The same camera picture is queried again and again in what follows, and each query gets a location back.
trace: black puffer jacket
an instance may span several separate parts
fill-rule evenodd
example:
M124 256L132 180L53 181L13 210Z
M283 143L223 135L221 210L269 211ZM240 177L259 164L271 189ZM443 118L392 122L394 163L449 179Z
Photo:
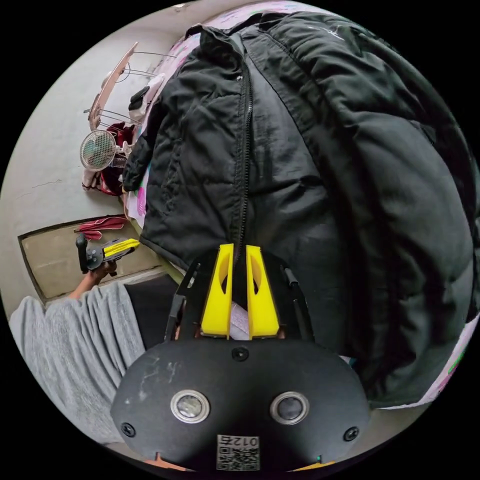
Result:
M479 172L455 119L348 20L199 30L124 172L135 190L151 162L141 241L183 268L222 243L278 255L372 405L418 401L480 310Z

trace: printed number label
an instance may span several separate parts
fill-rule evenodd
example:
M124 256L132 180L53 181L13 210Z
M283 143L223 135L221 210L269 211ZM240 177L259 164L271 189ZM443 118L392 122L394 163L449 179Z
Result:
M233 472L260 470L259 437L217 435L216 469Z

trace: clothes drying rack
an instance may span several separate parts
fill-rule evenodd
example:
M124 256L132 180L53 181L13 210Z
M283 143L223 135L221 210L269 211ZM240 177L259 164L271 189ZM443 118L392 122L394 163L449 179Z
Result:
M141 123L131 119L129 116L123 115L121 113L106 110L105 105L112 94L112 91L116 84L123 82L130 75L138 75L146 78L154 78L155 73L150 73L144 70L136 70L131 68L130 60L133 55L145 54L145 55L158 55L160 57L172 57L172 55L167 55L164 53L154 53L150 51L135 51L138 46L138 42L135 42L131 48L123 55L120 61L117 63L116 67L107 74L103 82L101 83L101 90L95 96L93 103L90 108L84 110L83 113L88 114L88 124L90 130L98 130L100 127L110 127L110 124L104 121L103 119L111 119L117 122L125 122L126 125L130 126L141 126Z

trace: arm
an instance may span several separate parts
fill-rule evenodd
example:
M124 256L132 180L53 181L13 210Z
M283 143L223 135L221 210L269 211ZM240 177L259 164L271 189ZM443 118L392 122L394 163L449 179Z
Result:
M93 287L99 285L108 274L116 269L117 264L115 262L108 262L103 263L96 270L89 271L68 298L78 300L85 292L89 292Z

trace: floor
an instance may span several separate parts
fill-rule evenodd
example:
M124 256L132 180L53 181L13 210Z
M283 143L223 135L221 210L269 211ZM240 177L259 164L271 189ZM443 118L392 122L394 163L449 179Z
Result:
M398 410L374 410L368 430L358 439L348 455L338 461L342 462L361 455L395 437L412 425L427 408L428 405L422 405ZM131 451L124 443L112 443L109 448L135 460L143 460L140 455Z
M72 292L82 280L78 251L75 246L78 225L52 228L27 236L21 241L30 276L40 298L49 301ZM99 247L117 238L138 239L138 234L127 223L121 230L105 230L101 240L89 242L89 248ZM119 260L115 280L130 277L160 266L158 256L145 245Z

